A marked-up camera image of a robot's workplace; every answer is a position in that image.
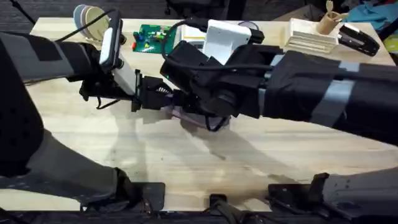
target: wire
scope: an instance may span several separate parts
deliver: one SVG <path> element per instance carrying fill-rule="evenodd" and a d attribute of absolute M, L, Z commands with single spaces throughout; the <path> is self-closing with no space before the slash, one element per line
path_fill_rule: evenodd
<path fill-rule="evenodd" d="M 193 66 L 193 65 L 185 65 L 179 62 L 176 62 L 174 60 L 172 60 L 171 58 L 168 58 L 166 56 L 166 43 L 167 43 L 167 39 L 170 37 L 171 33 L 177 29 L 177 27 L 181 26 L 181 25 L 185 25 L 188 24 L 187 20 L 184 21 L 180 21 L 176 24 L 174 24 L 169 31 L 166 33 L 166 36 L 164 37 L 163 41 L 162 41 L 162 47 L 161 52 L 162 52 L 162 57 L 164 58 L 164 60 L 176 67 L 180 67 L 180 68 L 188 68 L 188 69 L 192 69 L 192 70 L 202 70 L 202 71 L 212 71 L 212 70 L 237 70 L 237 69 L 255 69 L 255 70 L 272 70 L 274 67 L 271 65 L 258 65 L 258 64 L 242 64 L 242 65 L 219 65 L 219 66 Z"/>
<path fill-rule="evenodd" d="M 216 125 L 215 128 L 211 128 L 209 117 L 205 116 L 206 128 L 209 131 L 217 132 L 218 130 L 220 130 L 221 127 L 223 127 L 226 120 L 227 120 L 227 118 L 221 119 L 221 121 L 219 121 L 219 123 Z"/>
<path fill-rule="evenodd" d="M 69 37 L 79 33 L 80 31 L 82 31 L 83 29 L 86 29 L 87 27 L 93 25 L 94 23 L 98 22 L 100 19 L 102 19 L 102 17 L 108 15 L 109 13 L 115 11 L 115 9 L 110 9 L 104 13 L 102 13 L 101 15 L 99 15 L 97 18 L 95 18 L 94 20 L 92 20 L 91 22 L 87 23 L 86 25 L 82 26 L 81 28 L 71 32 L 70 34 L 66 35 L 65 37 L 59 38 L 58 40 L 56 40 L 56 42 L 61 42 L 64 41 L 66 39 L 68 39 Z"/>
<path fill-rule="evenodd" d="M 112 102 L 109 102 L 109 103 L 105 104 L 104 106 L 101 106 L 102 101 L 101 101 L 101 98 L 100 98 L 99 96 L 97 96 L 97 100 L 98 100 L 98 106 L 96 107 L 97 110 L 105 109 L 105 108 L 107 108 L 107 107 L 109 107 L 109 106 L 112 106 L 112 105 L 114 105 L 115 103 L 117 103 L 117 102 L 120 101 L 120 100 L 114 100 L 114 101 L 112 101 Z"/>

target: chair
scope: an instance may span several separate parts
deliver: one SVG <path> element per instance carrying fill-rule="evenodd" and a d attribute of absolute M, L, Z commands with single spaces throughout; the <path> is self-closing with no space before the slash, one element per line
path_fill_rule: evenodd
<path fill-rule="evenodd" d="M 205 17 L 210 18 L 212 9 L 225 7 L 224 0 L 166 0 L 166 3 L 165 14 L 170 15 L 172 8 L 178 18 L 196 16 L 198 12 L 204 12 Z"/>

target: gray tape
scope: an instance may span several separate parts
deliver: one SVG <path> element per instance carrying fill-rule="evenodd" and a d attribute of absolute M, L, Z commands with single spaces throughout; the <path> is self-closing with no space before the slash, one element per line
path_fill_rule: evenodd
<path fill-rule="evenodd" d="M 357 62 L 340 62 L 338 67 L 347 70 L 347 72 L 359 72 L 359 65 Z"/>
<path fill-rule="evenodd" d="M 260 108 L 260 116 L 264 112 L 264 102 L 266 100 L 266 91 L 265 89 L 259 89 L 259 108 Z"/>
<path fill-rule="evenodd" d="M 62 60 L 40 61 L 25 37 L 0 33 L 0 39 L 23 80 L 50 79 L 74 74 L 72 66 L 55 42 L 53 43 Z"/>
<path fill-rule="evenodd" d="M 270 65 L 271 66 L 277 65 L 282 60 L 282 58 L 284 56 L 285 55 L 275 55 L 275 57 L 274 57 L 274 59 L 272 59 L 272 62 L 270 63 Z M 270 77 L 271 77 L 271 72 L 267 72 L 264 74 L 264 78 L 270 78 Z"/>
<path fill-rule="evenodd" d="M 355 82 L 351 80 L 333 80 L 321 102 L 312 111 L 310 122 L 333 127 L 340 115 L 345 112 L 354 84 Z"/>

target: black fabric cover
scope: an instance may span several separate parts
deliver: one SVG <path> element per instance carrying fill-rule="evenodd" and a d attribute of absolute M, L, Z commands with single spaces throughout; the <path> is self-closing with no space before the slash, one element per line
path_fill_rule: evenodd
<path fill-rule="evenodd" d="M 43 122 L 0 41 L 0 175 L 26 174 L 25 164 L 43 138 Z"/>
<path fill-rule="evenodd" d="M 332 80 L 354 80 L 345 113 L 331 128 L 398 145 L 398 69 L 361 64 L 347 72 L 339 64 L 287 52 L 272 72 L 263 116 L 309 122 Z"/>

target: blue cloth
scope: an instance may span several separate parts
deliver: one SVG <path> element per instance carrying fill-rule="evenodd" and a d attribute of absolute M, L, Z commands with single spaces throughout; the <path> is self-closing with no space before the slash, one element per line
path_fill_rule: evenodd
<path fill-rule="evenodd" d="M 375 30 L 381 30 L 385 22 L 393 22 L 397 18 L 398 2 L 381 6 L 365 2 L 353 8 L 343 22 L 370 22 Z"/>

